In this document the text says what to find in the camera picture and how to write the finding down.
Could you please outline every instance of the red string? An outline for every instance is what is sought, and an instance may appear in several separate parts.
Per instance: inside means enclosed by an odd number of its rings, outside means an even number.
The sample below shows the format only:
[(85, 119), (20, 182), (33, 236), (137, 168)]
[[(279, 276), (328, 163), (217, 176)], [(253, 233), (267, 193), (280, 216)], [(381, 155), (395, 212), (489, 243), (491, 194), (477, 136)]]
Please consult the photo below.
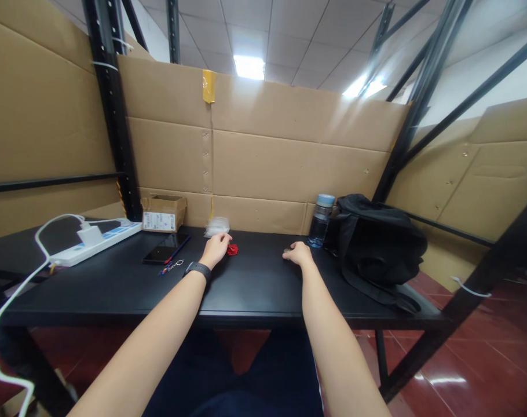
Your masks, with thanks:
[(228, 245), (227, 246), (227, 255), (235, 256), (239, 253), (239, 247), (237, 245)]

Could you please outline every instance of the black watch strap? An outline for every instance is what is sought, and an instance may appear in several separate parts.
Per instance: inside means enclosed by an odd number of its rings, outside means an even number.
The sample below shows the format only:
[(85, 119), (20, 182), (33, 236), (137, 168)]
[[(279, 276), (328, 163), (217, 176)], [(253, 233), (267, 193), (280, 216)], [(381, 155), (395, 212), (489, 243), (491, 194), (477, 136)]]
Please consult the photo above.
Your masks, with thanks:
[(209, 269), (206, 265), (201, 264), (200, 262), (191, 262), (190, 265), (188, 265), (188, 267), (184, 271), (182, 277), (184, 278), (185, 275), (192, 270), (201, 272), (202, 275), (206, 278), (206, 282), (209, 283), (211, 281), (211, 269)]

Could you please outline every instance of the white label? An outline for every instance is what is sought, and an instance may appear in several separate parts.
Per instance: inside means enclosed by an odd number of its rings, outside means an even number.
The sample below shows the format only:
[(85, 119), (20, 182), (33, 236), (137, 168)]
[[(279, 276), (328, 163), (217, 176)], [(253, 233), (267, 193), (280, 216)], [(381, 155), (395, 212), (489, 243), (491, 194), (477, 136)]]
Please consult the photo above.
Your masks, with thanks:
[(175, 215), (167, 213), (144, 212), (144, 229), (161, 230), (165, 232), (175, 231)]

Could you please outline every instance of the forearm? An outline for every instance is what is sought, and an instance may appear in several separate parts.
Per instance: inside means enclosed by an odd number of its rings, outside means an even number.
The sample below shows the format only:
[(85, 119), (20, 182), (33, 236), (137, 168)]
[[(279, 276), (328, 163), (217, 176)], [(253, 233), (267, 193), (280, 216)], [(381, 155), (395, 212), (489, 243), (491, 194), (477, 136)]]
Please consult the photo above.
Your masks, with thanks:
[(313, 262), (301, 265), (302, 311), (331, 415), (390, 416), (349, 325)]
[(126, 339), (69, 416), (140, 417), (197, 315), (206, 279), (188, 273)]

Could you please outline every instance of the power strip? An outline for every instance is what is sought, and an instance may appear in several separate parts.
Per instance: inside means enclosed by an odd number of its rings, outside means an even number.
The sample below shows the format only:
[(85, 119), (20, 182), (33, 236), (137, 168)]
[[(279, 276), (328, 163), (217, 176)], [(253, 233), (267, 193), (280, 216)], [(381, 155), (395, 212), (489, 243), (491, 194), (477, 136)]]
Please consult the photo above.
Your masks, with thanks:
[(94, 246), (86, 247), (83, 243), (77, 244), (69, 249), (65, 249), (58, 254), (51, 256), (51, 261), (61, 266), (74, 266), (80, 262), (91, 258), (93, 255), (104, 251), (122, 240), (135, 235), (142, 230), (142, 223), (132, 223), (127, 227), (118, 227), (103, 234), (103, 242)]

